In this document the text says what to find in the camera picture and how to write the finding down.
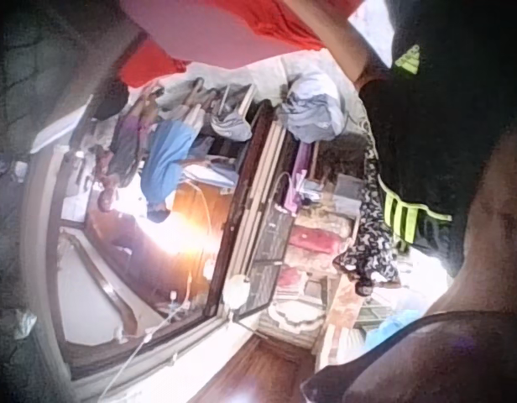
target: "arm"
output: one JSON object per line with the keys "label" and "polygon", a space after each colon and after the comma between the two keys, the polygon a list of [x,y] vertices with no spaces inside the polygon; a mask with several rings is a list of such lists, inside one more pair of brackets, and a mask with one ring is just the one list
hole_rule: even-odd
{"label": "arm", "polygon": [[96,159],[93,175],[96,179],[100,179],[107,173],[107,168],[113,157],[113,153],[109,150],[105,150],[100,144],[95,144],[91,150]]}
{"label": "arm", "polygon": [[141,111],[141,118],[139,119],[141,125],[140,130],[144,131],[144,134],[147,134],[150,126],[156,123],[158,112],[158,104],[154,100],[154,97],[149,97],[144,104],[143,110]]}
{"label": "arm", "polygon": [[394,280],[390,281],[375,281],[374,286],[377,288],[402,288],[402,284],[400,283],[400,279],[397,277]]}
{"label": "arm", "polygon": [[132,115],[137,116],[138,118],[145,114],[145,110],[149,111],[152,109],[149,107],[154,103],[154,107],[157,110],[157,105],[155,105],[155,99],[159,96],[158,91],[152,92],[154,87],[157,86],[157,83],[146,86],[141,95],[139,95],[138,100],[134,103],[134,105],[130,108],[126,116]]}
{"label": "arm", "polygon": [[386,77],[387,67],[367,41],[327,2],[284,1],[330,50],[356,90],[369,81]]}
{"label": "arm", "polygon": [[149,126],[143,126],[138,133],[138,147],[135,152],[135,159],[133,165],[128,170],[126,176],[121,179],[121,186],[126,187],[132,182],[133,177],[139,169],[139,164],[147,154],[147,146],[149,141]]}
{"label": "arm", "polygon": [[186,166],[189,166],[189,165],[209,166],[210,161],[204,160],[204,159],[199,159],[199,158],[190,158],[188,160],[180,161],[179,164],[182,168],[185,168]]}

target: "white cable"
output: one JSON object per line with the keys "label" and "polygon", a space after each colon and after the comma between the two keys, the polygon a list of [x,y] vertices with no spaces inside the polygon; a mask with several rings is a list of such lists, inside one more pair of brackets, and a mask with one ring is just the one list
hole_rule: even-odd
{"label": "white cable", "polygon": [[143,347],[146,343],[148,343],[150,340],[152,340],[153,335],[160,330],[162,326],[164,326],[165,323],[169,322],[173,317],[175,317],[176,313],[182,309],[183,305],[180,305],[178,308],[176,308],[172,313],[170,313],[162,322],[159,323],[157,327],[155,327],[150,332],[147,332],[145,335],[143,341],[137,346],[137,348],[133,351],[132,355],[126,360],[126,362],[121,366],[121,369],[117,372],[117,374],[111,379],[111,382],[106,386],[106,389],[102,392],[100,397],[98,398],[98,401],[102,401],[104,397],[106,397],[107,392],[111,389],[113,384],[117,381],[118,377],[121,376],[123,371],[129,366],[129,364],[132,362],[132,360],[135,358],[141,347]]}
{"label": "white cable", "polygon": [[[290,188],[294,189],[294,184],[292,182],[292,177],[290,176],[290,174],[288,172],[286,172],[286,171],[285,172],[281,172],[281,174],[275,180],[274,188],[273,188],[273,191],[272,191],[272,196],[268,200],[268,206],[267,206],[267,208],[265,210],[267,213],[269,212],[269,209],[271,208],[272,201],[274,200],[275,190],[277,189],[277,186],[279,186],[280,180],[281,180],[281,178],[283,178],[284,175],[286,175],[288,180],[289,180]],[[186,181],[185,183],[187,183],[189,186],[191,186],[193,189],[195,189],[196,191],[198,191],[201,194],[201,198],[202,198],[202,200],[204,202],[204,205],[205,205],[206,217],[208,218],[208,235],[210,236],[210,234],[212,232],[212,220],[210,218],[210,212],[208,211],[208,204],[206,203],[205,195],[204,195],[204,193],[202,192],[202,189],[199,186],[196,186],[195,184],[193,184],[193,183],[191,183],[189,181]],[[263,233],[265,227],[266,227],[266,224],[265,224],[265,221],[264,221],[263,225],[260,228],[260,231],[258,233],[258,240],[260,240],[262,238],[262,233]],[[256,254],[256,248],[253,251],[253,258],[254,258],[255,254]],[[188,281],[187,281],[187,287],[186,287],[186,291],[185,291],[184,301],[188,301],[188,299],[190,297],[191,281],[192,281],[191,273],[189,273],[188,274]],[[132,360],[138,354],[138,352],[141,349],[141,347],[143,347],[146,343],[150,342],[152,340],[153,335],[158,330],[160,330],[160,328],[162,328],[162,326],[164,326],[165,323],[170,322],[170,320],[173,317],[175,317],[175,315],[178,313],[178,311],[180,311],[184,306],[185,306],[185,304],[183,303],[178,308],[176,308],[173,312],[171,312],[162,322],[160,322],[157,327],[155,327],[154,329],[152,329],[150,331],[147,331],[147,334],[143,338],[143,341],[135,348],[135,350],[133,351],[132,355],[130,355],[130,357],[128,357],[128,359],[121,366],[121,368],[117,372],[117,374],[115,374],[115,376],[111,379],[109,384],[106,386],[106,389],[102,392],[102,394],[98,398],[98,402],[102,401],[102,399],[104,397],[106,397],[107,392],[112,388],[112,386],[115,384],[115,382],[117,382],[118,377],[121,376],[121,374],[124,372],[124,370],[130,365]]]}
{"label": "white cable", "polygon": [[219,110],[217,111],[217,116],[220,116],[222,114],[222,109],[225,106],[225,101],[227,100],[228,91],[231,88],[230,84],[227,84],[227,88],[225,89],[225,93],[223,94],[222,102],[219,105]]}
{"label": "white cable", "polygon": [[182,305],[180,305],[178,308],[176,308],[174,311],[172,311],[163,321],[161,321],[158,326],[156,326],[154,329],[147,329],[146,331],[146,335],[145,337],[143,338],[143,341],[137,346],[137,348],[133,351],[132,355],[130,355],[130,357],[126,360],[126,362],[121,366],[121,369],[117,372],[117,374],[113,377],[113,379],[111,379],[111,382],[109,382],[109,384],[107,385],[106,389],[102,392],[102,394],[100,395],[100,397],[98,398],[98,401],[102,401],[102,399],[106,396],[106,393],[111,389],[111,387],[113,386],[113,384],[117,381],[118,377],[121,376],[121,374],[123,373],[123,371],[129,366],[129,364],[132,362],[132,360],[135,358],[135,356],[137,355],[137,353],[139,352],[139,350],[141,349],[141,347],[143,347],[146,343],[150,342],[150,340],[152,340],[152,337],[154,336],[154,334],[160,330],[160,328],[162,328],[162,326],[164,326],[165,323],[167,322],[170,322],[170,320],[175,317],[175,315],[182,309],[184,308],[185,305],[185,302],[188,301],[188,299],[190,298],[190,288],[191,288],[191,281],[192,281],[192,278],[191,278],[191,273],[188,274],[188,281],[187,281],[187,286],[186,286],[186,289],[185,289],[185,298],[184,298],[184,301],[182,302]]}

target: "blue shirt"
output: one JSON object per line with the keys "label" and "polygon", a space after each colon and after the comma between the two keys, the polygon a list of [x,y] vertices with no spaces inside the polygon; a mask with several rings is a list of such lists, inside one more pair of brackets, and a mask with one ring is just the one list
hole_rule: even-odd
{"label": "blue shirt", "polygon": [[141,175],[141,191],[149,203],[158,204],[178,186],[182,176],[180,161],[188,156],[196,133],[180,120],[166,120],[158,125],[153,136]]}

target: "hand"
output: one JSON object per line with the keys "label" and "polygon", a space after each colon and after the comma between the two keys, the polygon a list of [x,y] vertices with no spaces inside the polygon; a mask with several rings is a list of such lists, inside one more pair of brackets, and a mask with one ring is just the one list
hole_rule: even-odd
{"label": "hand", "polygon": [[203,160],[200,161],[197,165],[204,166],[205,168],[210,168],[212,166],[212,163],[210,160]]}
{"label": "hand", "polygon": [[159,84],[159,81],[158,80],[153,80],[151,81],[149,84],[147,84],[146,86],[143,87],[143,89],[141,90],[141,96],[142,97],[147,97],[148,95],[150,95],[152,92],[154,92],[154,90],[158,87],[162,87],[160,84]]}
{"label": "hand", "polygon": [[143,126],[150,126],[158,117],[158,104],[156,101],[152,101],[150,104],[146,105],[141,113],[141,124]]}
{"label": "hand", "polygon": [[385,78],[388,69],[376,52],[329,2],[285,0],[284,3],[329,49],[358,91],[371,80]]}
{"label": "hand", "polygon": [[212,158],[210,160],[210,165],[212,164],[223,164],[223,163],[228,163],[229,162],[229,158],[225,158],[225,157],[216,157],[216,158]]}
{"label": "hand", "polygon": [[109,167],[109,162],[113,157],[113,153],[111,151],[102,151],[97,155],[97,164],[95,165],[95,177],[99,178],[107,173],[107,169]]}

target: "pink object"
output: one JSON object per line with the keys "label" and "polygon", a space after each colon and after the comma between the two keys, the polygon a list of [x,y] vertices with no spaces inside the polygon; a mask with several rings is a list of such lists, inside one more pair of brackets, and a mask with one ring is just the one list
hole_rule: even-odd
{"label": "pink object", "polygon": [[302,271],[290,266],[283,266],[277,280],[277,288],[282,289],[300,289],[301,282],[305,285],[306,275]]}
{"label": "pink object", "polygon": [[[227,10],[247,23],[256,35],[282,40],[301,49],[320,50],[322,42],[284,5],[283,0],[202,0]],[[322,0],[348,19],[362,0]]]}
{"label": "pink object", "polygon": [[257,36],[235,15],[198,1],[121,0],[124,12],[172,58],[236,69],[301,50]]}
{"label": "pink object", "polygon": [[319,254],[334,255],[341,253],[342,238],[322,229],[295,225],[290,233],[289,244]]}
{"label": "pink object", "polygon": [[[292,185],[298,186],[301,176],[305,178],[309,164],[311,162],[311,145],[300,142],[298,154],[295,157],[294,167],[292,168]],[[285,208],[289,212],[297,213],[300,207],[300,196],[293,187],[289,187],[286,192]]]}
{"label": "pink object", "polygon": [[318,254],[289,245],[286,249],[285,264],[311,273],[337,275],[337,270],[332,264],[334,257],[334,254]]}

